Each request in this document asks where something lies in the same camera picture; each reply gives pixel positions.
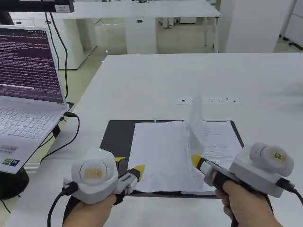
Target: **laptop screen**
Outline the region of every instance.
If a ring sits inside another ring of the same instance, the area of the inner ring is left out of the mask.
[[[0,28],[0,96],[63,103],[46,31]]]

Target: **hand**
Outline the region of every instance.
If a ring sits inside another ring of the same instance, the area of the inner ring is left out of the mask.
[[[70,212],[63,227],[102,227],[108,220],[115,202],[114,194],[92,205],[80,202]]]
[[[224,213],[231,219],[235,215],[239,227],[282,227],[262,195],[254,195],[232,181],[227,181],[223,190],[228,195],[219,190],[215,193],[222,200]]]

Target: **paper sheet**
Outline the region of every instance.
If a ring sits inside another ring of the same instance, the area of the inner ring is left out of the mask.
[[[203,157],[229,169],[242,146],[231,122],[203,122]],[[203,185],[203,192],[213,192],[214,187]]]
[[[137,123],[128,168],[146,165],[136,190],[190,190],[185,132],[182,121]]]
[[[230,122],[203,122],[198,94],[188,122],[137,123],[128,168],[146,165],[136,190],[141,192],[214,191],[192,165],[193,154],[229,168],[241,150]]]
[[[191,154],[202,156],[203,154],[203,126],[202,126],[202,102],[198,93],[194,99],[189,119],[190,149]]]

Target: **black clipboard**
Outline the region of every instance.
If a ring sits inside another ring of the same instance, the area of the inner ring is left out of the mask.
[[[123,175],[127,171],[128,159],[132,148],[134,128],[136,123],[143,122],[171,122],[175,120],[111,120],[108,122],[103,140],[101,142],[101,149],[107,150],[115,157],[126,157],[123,162],[119,163],[119,175]],[[233,121],[208,121],[208,122],[231,122],[232,128],[239,140],[239,143],[244,147],[241,136]],[[182,194],[181,192],[153,192],[145,193],[133,191],[130,196],[145,196],[145,197],[179,197],[179,198],[215,198],[214,195],[192,195]]]

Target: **laptop keyboard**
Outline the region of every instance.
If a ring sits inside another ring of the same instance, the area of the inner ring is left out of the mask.
[[[0,135],[38,139],[56,115],[0,107]]]

